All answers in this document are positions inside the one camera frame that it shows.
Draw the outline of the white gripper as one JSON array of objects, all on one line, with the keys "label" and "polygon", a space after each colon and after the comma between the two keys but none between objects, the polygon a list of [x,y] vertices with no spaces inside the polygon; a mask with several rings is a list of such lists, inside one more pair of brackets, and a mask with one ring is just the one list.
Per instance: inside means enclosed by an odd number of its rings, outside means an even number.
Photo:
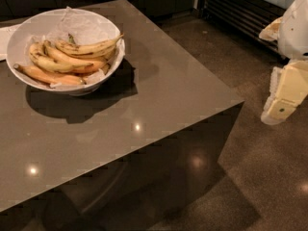
[{"label": "white gripper", "polygon": [[272,70],[269,97],[261,114],[267,125],[284,122],[308,95],[308,0],[295,0],[259,34],[265,41],[278,40],[281,55],[291,61]]}]

